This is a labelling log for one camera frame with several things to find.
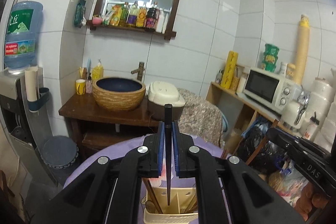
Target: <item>trash can lid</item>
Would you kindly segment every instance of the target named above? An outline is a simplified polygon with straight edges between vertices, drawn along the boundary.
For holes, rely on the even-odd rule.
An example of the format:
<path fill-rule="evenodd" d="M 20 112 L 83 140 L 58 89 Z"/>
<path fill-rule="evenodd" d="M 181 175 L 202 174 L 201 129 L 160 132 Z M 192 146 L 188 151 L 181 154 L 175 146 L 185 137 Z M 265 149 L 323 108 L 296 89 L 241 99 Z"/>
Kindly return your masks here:
<path fill-rule="evenodd" d="M 46 164 L 62 167 L 70 164 L 77 155 L 77 145 L 65 136 L 53 136 L 43 145 L 42 159 Z"/>

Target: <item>bottle with yellow label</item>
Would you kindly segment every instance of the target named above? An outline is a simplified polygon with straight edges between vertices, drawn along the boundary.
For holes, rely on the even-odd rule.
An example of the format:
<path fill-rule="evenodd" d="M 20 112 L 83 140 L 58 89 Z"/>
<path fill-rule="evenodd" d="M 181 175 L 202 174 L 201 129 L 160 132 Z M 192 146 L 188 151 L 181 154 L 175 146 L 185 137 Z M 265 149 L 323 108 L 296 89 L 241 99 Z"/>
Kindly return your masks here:
<path fill-rule="evenodd" d="M 98 60 L 98 65 L 92 69 L 92 80 L 97 80 L 102 78 L 104 75 L 104 67 L 101 65 L 100 59 Z"/>
<path fill-rule="evenodd" d="M 146 14 L 147 14 L 146 6 L 141 7 L 139 9 L 138 17 L 136 19 L 136 24 L 135 24 L 136 27 L 142 28 L 144 26 Z"/>

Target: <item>round basin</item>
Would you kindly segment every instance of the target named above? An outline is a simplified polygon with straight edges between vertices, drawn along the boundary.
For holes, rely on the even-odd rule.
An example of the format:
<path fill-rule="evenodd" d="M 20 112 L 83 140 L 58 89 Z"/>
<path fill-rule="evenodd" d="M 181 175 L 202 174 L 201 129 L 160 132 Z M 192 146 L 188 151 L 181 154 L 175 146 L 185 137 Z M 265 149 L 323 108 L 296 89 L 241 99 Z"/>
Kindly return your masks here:
<path fill-rule="evenodd" d="M 146 92 L 144 83 L 128 78 L 106 77 L 95 80 L 92 93 L 97 104 L 110 111 L 137 108 Z"/>

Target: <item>pink flower print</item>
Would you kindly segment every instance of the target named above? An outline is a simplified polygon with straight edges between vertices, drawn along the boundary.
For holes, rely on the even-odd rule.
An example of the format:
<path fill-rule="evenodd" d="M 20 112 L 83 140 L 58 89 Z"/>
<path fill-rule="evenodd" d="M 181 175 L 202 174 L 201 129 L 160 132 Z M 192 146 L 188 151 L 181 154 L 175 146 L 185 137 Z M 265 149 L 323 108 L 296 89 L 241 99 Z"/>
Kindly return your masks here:
<path fill-rule="evenodd" d="M 166 159 L 163 159 L 161 176 L 159 176 L 158 178 L 150 178 L 149 179 L 152 187 L 160 187 L 163 180 L 167 181 L 166 170 L 167 170 L 166 169 Z"/>

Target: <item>blue gripper pad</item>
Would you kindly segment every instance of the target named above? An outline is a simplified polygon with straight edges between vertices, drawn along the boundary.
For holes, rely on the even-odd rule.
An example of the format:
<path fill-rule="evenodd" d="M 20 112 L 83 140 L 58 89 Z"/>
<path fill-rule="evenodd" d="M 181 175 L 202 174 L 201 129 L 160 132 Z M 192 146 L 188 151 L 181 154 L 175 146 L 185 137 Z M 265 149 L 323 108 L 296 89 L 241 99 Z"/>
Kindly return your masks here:
<path fill-rule="evenodd" d="M 165 144 L 165 124 L 164 122 L 162 122 L 161 132 L 160 132 L 160 146 L 159 146 L 159 152 L 157 153 L 157 170 L 158 170 L 159 176 L 162 173 L 164 144 Z"/>
<path fill-rule="evenodd" d="M 176 172 L 176 175 L 179 176 L 179 173 L 180 173 L 180 168 L 179 168 L 179 149 L 177 147 L 177 136 L 176 136 L 175 122 L 173 122 L 172 128 L 173 128 L 173 152 L 174 152 L 175 172 Z"/>

